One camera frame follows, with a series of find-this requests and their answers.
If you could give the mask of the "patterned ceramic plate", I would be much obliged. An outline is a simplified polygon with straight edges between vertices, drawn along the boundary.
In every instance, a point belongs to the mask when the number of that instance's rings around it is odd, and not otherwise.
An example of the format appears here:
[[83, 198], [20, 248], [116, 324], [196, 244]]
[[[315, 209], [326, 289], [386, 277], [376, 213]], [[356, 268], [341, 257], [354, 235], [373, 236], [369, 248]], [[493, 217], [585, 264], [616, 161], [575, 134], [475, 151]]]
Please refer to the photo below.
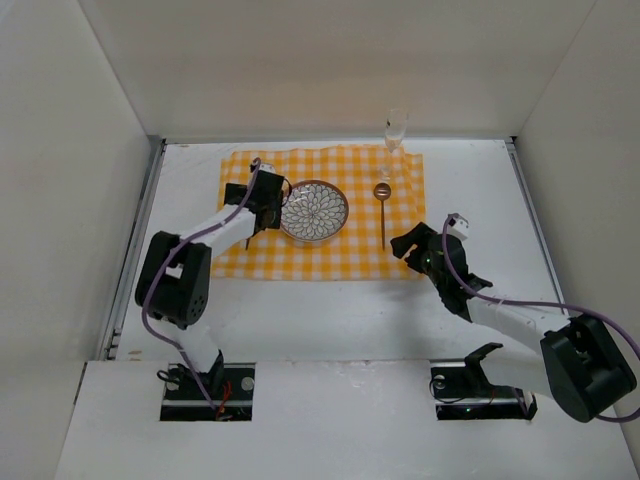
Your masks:
[[348, 218], [348, 200], [337, 186], [305, 180], [292, 186], [281, 210], [280, 230], [295, 241], [319, 243], [340, 233]]

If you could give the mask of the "copper spoon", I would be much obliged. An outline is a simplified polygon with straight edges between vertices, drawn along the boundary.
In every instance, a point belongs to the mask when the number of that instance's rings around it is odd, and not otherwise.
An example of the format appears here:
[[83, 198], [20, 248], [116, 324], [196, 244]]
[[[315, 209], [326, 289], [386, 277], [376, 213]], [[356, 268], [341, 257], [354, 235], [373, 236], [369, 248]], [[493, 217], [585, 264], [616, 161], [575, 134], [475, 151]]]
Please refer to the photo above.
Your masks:
[[380, 182], [373, 189], [374, 197], [380, 202], [380, 232], [382, 250], [386, 249], [386, 223], [385, 223], [385, 202], [392, 194], [391, 186], [386, 182]]

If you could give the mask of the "yellow white checkered cloth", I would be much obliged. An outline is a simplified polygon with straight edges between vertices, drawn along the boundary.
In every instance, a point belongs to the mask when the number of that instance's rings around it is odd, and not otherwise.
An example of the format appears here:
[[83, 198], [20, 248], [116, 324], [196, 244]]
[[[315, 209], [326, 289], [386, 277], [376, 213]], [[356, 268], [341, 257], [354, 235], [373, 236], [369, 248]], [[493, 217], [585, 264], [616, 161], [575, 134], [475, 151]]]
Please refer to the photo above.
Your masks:
[[[391, 179], [379, 175], [386, 148], [379, 145], [332, 145], [316, 149], [236, 151], [221, 164], [220, 183], [245, 184], [254, 158], [270, 163], [296, 184], [321, 180], [337, 186], [349, 203], [349, 218], [336, 236], [319, 243], [295, 241], [281, 230], [267, 230], [231, 247], [211, 266], [214, 278], [285, 281], [413, 279], [391, 253], [389, 241], [426, 218], [424, 158], [399, 150]], [[382, 250], [380, 202], [376, 184], [386, 182], [392, 194], [385, 202], [386, 249]]]

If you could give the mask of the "clear champagne flute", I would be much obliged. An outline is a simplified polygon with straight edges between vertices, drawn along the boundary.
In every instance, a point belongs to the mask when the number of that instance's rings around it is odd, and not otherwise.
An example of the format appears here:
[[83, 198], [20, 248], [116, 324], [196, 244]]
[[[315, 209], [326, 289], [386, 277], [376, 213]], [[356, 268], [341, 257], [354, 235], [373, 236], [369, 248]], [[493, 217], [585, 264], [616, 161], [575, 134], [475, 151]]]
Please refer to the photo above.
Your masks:
[[394, 155], [399, 151], [404, 140], [409, 120], [408, 111], [404, 108], [393, 108], [386, 116], [384, 144], [386, 153], [379, 167], [379, 175], [383, 181], [391, 179], [394, 166]]

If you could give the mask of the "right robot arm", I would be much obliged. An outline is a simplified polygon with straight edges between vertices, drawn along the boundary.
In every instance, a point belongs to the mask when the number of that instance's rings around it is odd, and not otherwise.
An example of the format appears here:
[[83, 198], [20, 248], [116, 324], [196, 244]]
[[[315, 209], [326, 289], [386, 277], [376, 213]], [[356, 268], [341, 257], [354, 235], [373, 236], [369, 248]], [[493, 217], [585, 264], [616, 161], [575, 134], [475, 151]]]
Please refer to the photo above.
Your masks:
[[616, 330], [634, 351], [638, 343], [616, 322], [584, 307], [499, 297], [490, 281], [469, 270], [463, 246], [468, 233], [468, 221], [451, 214], [442, 230], [419, 223], [390, 245], [396, 258], [430, 279], [450, 313], [531, 350], [529, 357], [489, 365], [486, 356], [501, 346], [484, 345], [465, 359], [473, 381], [545, 395], [582, 423], [604, 420], [605, 410], [637, 387], [610, 332]]

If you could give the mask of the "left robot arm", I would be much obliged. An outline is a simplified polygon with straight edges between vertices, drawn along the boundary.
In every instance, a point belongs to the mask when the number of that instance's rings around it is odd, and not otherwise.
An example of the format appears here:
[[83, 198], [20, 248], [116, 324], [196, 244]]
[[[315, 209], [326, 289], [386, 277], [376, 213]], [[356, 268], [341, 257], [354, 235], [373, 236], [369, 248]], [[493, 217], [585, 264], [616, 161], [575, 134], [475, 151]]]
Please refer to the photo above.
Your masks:
[[173, 347], [196, 385], [211, 395], [221, 383], [221, 351], [197, 323], [207, 307], [212, 261], [264, 230], [277, 230], [292, 187], [271, 167], [251, 167], [249, 183], [228, 183], [223, 206], [202, 224], [155, 233], [135, 288], [145, 330]]

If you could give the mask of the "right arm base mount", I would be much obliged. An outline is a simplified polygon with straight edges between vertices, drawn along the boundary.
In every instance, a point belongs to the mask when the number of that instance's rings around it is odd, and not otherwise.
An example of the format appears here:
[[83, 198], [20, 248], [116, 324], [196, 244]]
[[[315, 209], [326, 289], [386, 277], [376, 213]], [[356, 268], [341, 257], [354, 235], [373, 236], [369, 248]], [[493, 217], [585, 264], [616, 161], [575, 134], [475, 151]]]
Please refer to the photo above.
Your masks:
[[462, 359], [436, 360], [430, 365], [429, 392], [439, 421], [525, 420], [538, 412], [534, 394], [491, 384], [481, 362], [503, 345], [490, 342]]

